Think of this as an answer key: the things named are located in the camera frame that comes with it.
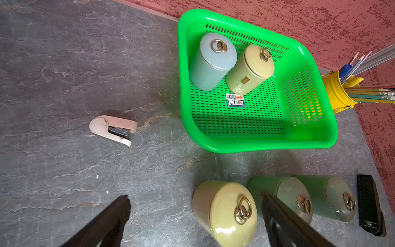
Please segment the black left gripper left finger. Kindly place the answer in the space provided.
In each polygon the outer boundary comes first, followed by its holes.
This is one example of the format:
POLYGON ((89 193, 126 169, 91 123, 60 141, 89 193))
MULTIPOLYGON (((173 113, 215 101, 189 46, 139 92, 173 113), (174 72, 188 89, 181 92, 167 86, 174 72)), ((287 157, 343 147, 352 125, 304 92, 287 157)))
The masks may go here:
POLYGON ((128 196, 119 196, 63 246, 119 247, 130 213, 131 203, 128 196))

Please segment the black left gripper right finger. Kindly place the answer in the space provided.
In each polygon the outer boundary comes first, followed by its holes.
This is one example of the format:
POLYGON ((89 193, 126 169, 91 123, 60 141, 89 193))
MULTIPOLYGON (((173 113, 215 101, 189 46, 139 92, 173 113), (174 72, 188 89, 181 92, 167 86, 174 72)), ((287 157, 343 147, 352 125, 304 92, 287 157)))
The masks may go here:
POLYGON ((272 247, 333 246, 332 243, 270 193, 262 194, 262 215, 272 247))

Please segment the green tea canister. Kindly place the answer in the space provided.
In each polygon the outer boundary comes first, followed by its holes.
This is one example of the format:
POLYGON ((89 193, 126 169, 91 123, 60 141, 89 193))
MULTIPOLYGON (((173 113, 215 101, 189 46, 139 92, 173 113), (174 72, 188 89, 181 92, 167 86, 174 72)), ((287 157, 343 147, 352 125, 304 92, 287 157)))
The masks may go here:
POLYGON ((310 194, 313 213, 350 222, 357 210, 356 198, 348 184, 337 176, 295 176, 310 194))
POLYGON ((312 199, 303 183, 295 177, 255 177, 247 189, 254 198, 258 215, 262 215, 263 192, 271 193, 288 206, 307 224, 313 217, 312 199))

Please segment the beige tea canister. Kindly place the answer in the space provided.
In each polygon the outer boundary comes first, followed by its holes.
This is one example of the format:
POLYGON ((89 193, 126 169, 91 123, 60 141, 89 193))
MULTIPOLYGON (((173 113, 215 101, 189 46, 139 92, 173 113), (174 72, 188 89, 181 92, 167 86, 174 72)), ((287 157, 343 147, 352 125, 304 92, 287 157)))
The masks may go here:
POLYGON ((251 44, 238 57, 225 80, 234 94, 244 96, 272 77, 274 71, 271 51, 251 44))
POLYGON ((247 247, 254 238, 257 207, 241 184, 216 180, 201 183, 192 197, 192 211, 222 247, 247 247))

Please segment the beige tea canister back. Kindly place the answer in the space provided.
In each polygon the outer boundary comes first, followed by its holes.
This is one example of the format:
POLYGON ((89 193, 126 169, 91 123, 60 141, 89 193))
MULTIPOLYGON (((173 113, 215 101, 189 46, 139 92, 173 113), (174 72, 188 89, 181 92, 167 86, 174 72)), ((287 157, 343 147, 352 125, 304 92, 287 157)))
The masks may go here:
POLYGON ((234 94, 244 96, 272 77, 274 71, 271 51, 251 44, 238 57, 225 80, 234 94))

